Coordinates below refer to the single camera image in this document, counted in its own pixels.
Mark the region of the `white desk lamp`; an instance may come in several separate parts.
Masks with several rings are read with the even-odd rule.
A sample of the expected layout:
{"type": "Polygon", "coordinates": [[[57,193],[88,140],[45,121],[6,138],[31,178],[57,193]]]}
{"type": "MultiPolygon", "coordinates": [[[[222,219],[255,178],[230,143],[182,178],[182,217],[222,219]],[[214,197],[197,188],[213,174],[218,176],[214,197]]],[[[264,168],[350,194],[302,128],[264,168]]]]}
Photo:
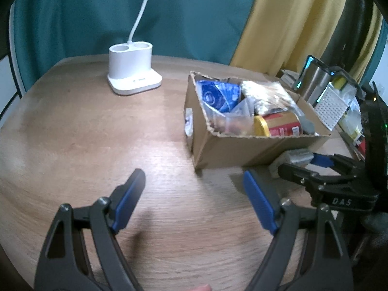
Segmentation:
{"type": "Polygon", "coordinates": [[[109,48],[107,79],[117,95],[142,93],[156,89],[162,83],[162,76],[151,66],[153,45],[146,41],[133,40],[147,2],[148,0],[143,0],[127,42],[109,48]]]}

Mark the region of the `stainless steel tumbler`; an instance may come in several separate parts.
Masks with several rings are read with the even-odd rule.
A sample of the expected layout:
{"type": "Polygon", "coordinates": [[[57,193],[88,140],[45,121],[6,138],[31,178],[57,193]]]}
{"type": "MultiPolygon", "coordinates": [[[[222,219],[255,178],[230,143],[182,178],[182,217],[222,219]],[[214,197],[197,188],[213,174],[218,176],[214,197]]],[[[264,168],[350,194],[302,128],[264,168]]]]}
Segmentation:
{"type": "Polygon", "coordinates": [[[327,64],[312,55],[308,55],[295,84],[296,93],[315,107],[330,82],[332,74],[333,72],[327,64]]]}

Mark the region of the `white perforated plastic basket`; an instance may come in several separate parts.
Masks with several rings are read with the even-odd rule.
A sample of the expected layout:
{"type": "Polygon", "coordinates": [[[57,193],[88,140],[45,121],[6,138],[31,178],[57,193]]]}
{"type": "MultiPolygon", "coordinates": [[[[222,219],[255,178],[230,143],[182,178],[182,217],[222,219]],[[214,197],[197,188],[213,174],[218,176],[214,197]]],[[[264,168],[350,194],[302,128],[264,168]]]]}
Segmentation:
{"type": "Polygon", "coordinates": [[[335,128],[347,109],[348,104],[340,97],[339,91],[330,83],[318,98],[314,107],[321,123],[330,131],[335,128]]]}

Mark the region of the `open cardboard box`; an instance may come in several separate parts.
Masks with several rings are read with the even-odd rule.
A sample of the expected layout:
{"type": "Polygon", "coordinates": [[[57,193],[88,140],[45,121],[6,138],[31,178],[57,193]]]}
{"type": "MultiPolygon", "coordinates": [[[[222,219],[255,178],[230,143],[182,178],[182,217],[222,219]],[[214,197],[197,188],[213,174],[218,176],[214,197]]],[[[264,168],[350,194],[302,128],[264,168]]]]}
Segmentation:
{"type": "Polygon", "coordinates": [[[307,120],[314,124],[314,135],[257,137],[216,133],[210,126],[195,89],[199,80],[214,81],[215,78],[194,71],[188,76],[184,117],[185,127],[193,132],[186,133],[186,142],[196,170],[269,164],[286,150],[308,148],[315,152],[331,136],[314,109],[304,98],[291,91],[288,92],[291,98],[307,120]]]}

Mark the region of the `teal curtain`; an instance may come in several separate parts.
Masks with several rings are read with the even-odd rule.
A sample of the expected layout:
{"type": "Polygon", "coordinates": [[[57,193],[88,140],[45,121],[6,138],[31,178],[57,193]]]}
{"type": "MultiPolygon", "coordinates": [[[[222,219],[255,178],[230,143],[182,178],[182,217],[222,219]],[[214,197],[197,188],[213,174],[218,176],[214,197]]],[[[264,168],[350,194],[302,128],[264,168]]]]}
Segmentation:
{"type": "Polygon", "coordinates": [[[16,0],[13,33],[24,87],[63,58],[106,54],[127,40],[156,55],[227,65],[254,0],[16,0]]]}

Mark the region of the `bag of cotton swabs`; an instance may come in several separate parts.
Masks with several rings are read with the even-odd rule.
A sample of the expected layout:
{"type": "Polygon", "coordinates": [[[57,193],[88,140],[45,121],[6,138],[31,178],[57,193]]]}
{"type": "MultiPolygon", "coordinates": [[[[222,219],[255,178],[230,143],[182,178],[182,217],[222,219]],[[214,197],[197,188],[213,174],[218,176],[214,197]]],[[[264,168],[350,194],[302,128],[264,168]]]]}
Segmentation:
{"type": "Polygon", "coordinates": [[[267,116],[278,112],[291,111],[297,116],[304,113],[297,106],[280,82],[270,81],[242,81],[241,90],[245,98],[253,104],[256,115],[267,116]]]}

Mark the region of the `small clear zip bag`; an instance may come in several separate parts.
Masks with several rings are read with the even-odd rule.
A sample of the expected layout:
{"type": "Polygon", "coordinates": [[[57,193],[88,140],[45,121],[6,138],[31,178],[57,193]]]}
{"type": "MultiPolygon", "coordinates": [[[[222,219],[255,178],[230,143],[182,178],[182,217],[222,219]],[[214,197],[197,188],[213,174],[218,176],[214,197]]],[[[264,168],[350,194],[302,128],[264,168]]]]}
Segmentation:
{"type": "Polygon", "coordinates": [[[247,98],[238,103],[231,112],[221,113],[209,107],[207,117],[214,132],[235,136],[253,133],[254,108],[247,98]]]}

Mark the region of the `blue tissue pack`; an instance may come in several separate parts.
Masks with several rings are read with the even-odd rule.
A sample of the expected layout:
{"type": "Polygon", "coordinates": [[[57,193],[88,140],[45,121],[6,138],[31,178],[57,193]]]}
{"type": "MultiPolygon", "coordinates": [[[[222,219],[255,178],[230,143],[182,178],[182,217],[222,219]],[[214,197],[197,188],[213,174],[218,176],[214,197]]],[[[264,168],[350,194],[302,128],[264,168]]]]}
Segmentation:
{"type": "Polygon", "coordinates": [[[241,87],[233,83],[200,80],[196,90],[201,102],[218,112],[231,112],[240,102],[241,87]]]}

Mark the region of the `clear plastic bag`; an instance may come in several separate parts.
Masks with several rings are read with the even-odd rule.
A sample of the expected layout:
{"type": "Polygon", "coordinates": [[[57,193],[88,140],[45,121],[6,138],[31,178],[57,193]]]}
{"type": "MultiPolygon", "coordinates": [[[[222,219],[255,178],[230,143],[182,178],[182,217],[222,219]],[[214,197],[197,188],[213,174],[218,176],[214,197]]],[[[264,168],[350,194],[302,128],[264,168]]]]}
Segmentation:
{"type": "Polygon", "coordinates": [[[342,91],[339,91],[339,98],[347,106],[347,109],[338,121],[339,127],[343,121],[357,125],[362,130],[360,105],[356,99],[356,88],[346,85],[342,91]]]}

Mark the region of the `yellow curtain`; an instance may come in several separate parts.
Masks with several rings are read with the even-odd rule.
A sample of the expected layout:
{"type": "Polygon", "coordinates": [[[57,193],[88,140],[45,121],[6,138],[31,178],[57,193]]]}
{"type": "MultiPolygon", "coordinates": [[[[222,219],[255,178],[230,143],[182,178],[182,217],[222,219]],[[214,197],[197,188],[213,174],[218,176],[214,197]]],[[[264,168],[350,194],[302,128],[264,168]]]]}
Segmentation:
{"type": "Polygon", "coordinates": [[[275,76],[320,57],[332,39],[346,0],[254,0],[230,64],[275,76]]]}

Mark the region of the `yellow green sponge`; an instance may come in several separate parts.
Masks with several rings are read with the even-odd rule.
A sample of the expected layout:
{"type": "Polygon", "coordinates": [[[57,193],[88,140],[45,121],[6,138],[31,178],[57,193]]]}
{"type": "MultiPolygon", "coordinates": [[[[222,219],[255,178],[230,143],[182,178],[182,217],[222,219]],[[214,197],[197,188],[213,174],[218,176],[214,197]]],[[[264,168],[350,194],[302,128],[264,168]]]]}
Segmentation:
{"type": "Polygon", "coordinates": [[[332,81],[331,81],[331,85],[333,86],[333,88],[337,89],[339,91],[341,91],[345,87],[346,84],[347,84],[346,77],[341,76],[341,75],[334,76],[332,81]]]}

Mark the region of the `yellow tissue pack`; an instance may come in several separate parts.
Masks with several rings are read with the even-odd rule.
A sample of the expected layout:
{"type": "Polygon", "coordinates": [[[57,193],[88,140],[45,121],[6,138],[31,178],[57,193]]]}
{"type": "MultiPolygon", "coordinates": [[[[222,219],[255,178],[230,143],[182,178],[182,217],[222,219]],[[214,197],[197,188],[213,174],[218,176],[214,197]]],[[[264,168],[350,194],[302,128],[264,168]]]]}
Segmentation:
{"type": "Polygon", "coordinates": [[[362,130],[359,129],[357,125],[343,121],[341,127],[344,132],[348,134],[353,143],[355,143],[362,136],[362,130]]]}

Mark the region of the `grey cloth on basket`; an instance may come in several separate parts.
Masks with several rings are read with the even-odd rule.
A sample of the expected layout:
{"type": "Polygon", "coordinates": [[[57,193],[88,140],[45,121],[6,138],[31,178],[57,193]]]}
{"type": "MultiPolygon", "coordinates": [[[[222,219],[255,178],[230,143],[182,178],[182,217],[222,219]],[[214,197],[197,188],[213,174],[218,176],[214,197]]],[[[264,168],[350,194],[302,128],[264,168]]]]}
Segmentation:
{"type": "Polygon", "coordinates": [[[351,85],[354,88],[356,88],[357,90],[362,90],[361,87],[355,81],[355,79],[353,77],[351,77],[350,74],[348,72],[346,72],[344,69],[342,69],[340,66],[331,66],[330,71],[332,73],[332,79],[336,75],[345,76],[347,79],[347,85],[351,85]]]}

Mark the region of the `red gold tin can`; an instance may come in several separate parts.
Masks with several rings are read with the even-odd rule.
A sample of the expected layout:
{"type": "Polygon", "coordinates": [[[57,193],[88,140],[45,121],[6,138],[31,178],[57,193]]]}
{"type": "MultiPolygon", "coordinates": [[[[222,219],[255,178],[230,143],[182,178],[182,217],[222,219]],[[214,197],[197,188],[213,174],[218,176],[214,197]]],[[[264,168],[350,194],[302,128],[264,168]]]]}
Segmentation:
{"type": "Polygon", "coordinates": [[[256,136],[288,137],[302,134],[299,118],[290,111],[255,116],[253,128],[256,136]]]}

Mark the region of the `grey knitted glove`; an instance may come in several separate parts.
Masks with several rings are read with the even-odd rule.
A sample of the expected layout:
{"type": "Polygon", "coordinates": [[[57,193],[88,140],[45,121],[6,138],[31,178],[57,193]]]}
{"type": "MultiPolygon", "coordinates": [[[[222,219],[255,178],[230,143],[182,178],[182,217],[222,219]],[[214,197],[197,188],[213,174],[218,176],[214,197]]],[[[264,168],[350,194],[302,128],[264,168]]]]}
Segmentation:
{"type": "Polygon", "coordinates": [[[310,121],[309,119],[307,119],[305,116],[301,116],[299,118],[299,122],[301,124],[302,131],[305,135],[315,135],[316,134],[314,123],[312,121],[310,121]]]}

